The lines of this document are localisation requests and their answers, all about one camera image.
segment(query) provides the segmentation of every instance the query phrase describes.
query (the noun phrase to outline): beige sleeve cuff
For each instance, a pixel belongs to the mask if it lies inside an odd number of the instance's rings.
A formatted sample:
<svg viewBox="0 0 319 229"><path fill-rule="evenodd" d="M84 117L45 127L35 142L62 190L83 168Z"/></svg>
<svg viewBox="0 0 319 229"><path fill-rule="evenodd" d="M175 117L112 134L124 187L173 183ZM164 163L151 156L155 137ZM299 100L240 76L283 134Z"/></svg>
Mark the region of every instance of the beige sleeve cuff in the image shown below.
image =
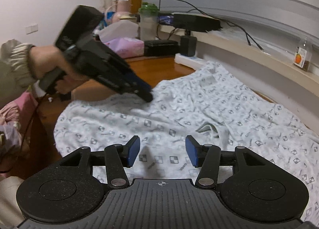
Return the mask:
<svg viewBox="0 0 319 229"><path fill-rule="evenodd" d="M17 84L26 88L30 84L36 82L32 77L28 67L28 53L33 45L29 43L22 43L12 49L11 55L8 59L12 68L12 75L14 76Z"/></svg>
<svg viewBox="0 0 319 229"><path fill-rule="evenodd" d="M24 217L17 204L16 193L23 182L18 177L9 177L0 181L0 223L18 226Z"/></svg>

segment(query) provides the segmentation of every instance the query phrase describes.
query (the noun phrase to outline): plastic bottle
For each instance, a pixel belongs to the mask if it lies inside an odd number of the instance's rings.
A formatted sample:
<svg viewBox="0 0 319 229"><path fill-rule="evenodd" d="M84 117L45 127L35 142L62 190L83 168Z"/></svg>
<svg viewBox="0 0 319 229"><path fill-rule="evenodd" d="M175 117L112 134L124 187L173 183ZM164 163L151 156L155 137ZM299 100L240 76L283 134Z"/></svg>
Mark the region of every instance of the plastic bottle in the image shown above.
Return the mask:
<svg viewBox="0 0 319 229"><path fill-rule="evenodd" d="M312 44L307 38L301 38L295 52L293 63L301 70L307 72L312 57Z"/></svg>
<svg viewBox="0 0 319 229"><path fill-rule="evenodd" d="M155 4L148 4L147 2L143 2L138 10L140 15L140 39L142 41L155 40L158 11Z"/></svg>

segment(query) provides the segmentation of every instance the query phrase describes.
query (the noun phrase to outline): green bottle cap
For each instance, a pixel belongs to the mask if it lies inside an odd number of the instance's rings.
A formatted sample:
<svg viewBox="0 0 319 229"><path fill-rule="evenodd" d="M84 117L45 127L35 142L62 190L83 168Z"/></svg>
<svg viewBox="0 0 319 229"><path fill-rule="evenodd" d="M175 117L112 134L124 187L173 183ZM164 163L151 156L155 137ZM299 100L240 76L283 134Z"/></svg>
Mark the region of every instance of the green bottle cap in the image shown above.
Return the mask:
<svg viewBox="0 0 319 229"><path fill-rule="evenodd" d="M139 8L138 12L142 15L154 15L157 16L159 9L155 4L150 4L147 2L143 2L142 6Z"/></svg>

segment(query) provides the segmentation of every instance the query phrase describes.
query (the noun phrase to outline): person's hand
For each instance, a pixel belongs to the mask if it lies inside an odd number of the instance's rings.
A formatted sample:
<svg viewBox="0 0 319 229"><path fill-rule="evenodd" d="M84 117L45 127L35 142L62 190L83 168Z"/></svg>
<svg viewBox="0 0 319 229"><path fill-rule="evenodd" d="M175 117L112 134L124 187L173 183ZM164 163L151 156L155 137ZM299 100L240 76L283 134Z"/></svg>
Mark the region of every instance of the person's hand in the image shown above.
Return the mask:
<svg viewBox="0 0 319 229"><path fill-rule="evenodd" d="M31 73L37 78L41 79L45 73L59 67L66 72L63 80L56 82L55 89L61 94L66 94L76 87L80 86L88 80L75 72L72 66L64 59L61 51L55 46L40 46L33 47L29 52L29 67Z"/></svg>

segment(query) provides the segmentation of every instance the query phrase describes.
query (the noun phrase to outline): black handle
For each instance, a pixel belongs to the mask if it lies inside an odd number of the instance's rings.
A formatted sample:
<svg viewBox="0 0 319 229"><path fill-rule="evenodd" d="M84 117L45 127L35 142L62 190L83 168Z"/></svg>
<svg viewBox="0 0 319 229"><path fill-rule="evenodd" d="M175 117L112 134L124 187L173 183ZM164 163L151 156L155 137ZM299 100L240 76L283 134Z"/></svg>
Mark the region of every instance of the black handle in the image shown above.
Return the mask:
<svg viewBox="0 0 319 229"><path fill-rule="evenodd" d="M46 93L53 95L56 93L55 83L58 80L61 80L65 76L65 71L56 67L54 70L46 73L44 77L39 82L39 87L44 90Z"/></svg>
<svg viewBox="0 0 319 229"><path fill-rule="evenodd" d="M217 184L220 162L221 149L216 145L209 146L202 168L197 176L195 186L202 189L214 188Z"/></svg>
<svg viewBox="0 0 319 229"><path fill-rule="evenodd" d="M121 146L110 145L105 147L105 170L107 185L110 189L124 189L130 186L117 148Z"/></svg>

